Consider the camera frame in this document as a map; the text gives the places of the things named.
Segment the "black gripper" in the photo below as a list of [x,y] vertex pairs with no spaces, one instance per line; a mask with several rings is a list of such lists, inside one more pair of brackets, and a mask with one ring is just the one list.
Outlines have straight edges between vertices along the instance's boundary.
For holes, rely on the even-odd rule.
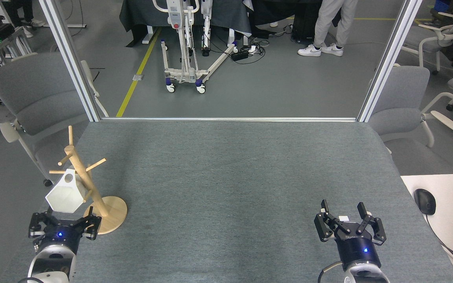
[[54,216],[50,211],[33,213],[28,228],[28,237],[31,239],[37,237],[34,240],[35,252],[41,252],[45,247],[52,245],[65,246],[72,252],[77,252],[81,237],[85,236],[88,240],[95,240],[102,217],[96,216],[93,209],[93,206],[89,206],[87,216],[65,226],[52,225]]
[[[320,241],[326,242],[327,238],[332,237],[335,233],[343,270],[346,271],[353,265],[362,263],[370,263],[380,268],[381,262],[374,245],[381,246],[387,239],[382,220],[379,217],[373,217],[366,210],[363,202],[359,202],[357,209],[363,221],[354,230],[354,236],[345,233],[343,222],[329,213],[326,200],[322,200],[320,207],[320,212],[314,218]],[[373,236],[366,231],[369,224],[374,231]]]

